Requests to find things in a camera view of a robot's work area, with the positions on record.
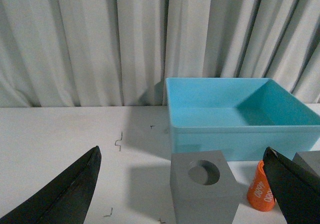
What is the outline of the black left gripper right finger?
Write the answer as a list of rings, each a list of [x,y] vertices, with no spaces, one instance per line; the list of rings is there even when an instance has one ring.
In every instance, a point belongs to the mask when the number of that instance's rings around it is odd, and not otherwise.
[[[288,224],[320,222],[320,178],[275,149],[263,154],[263,170]]]

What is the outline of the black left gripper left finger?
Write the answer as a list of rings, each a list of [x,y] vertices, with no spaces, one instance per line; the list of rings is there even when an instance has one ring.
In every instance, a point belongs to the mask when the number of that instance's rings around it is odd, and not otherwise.
[[[83,154],[37,193],[1,217],[2,224],[83,224],[98,181],[99,146]]]

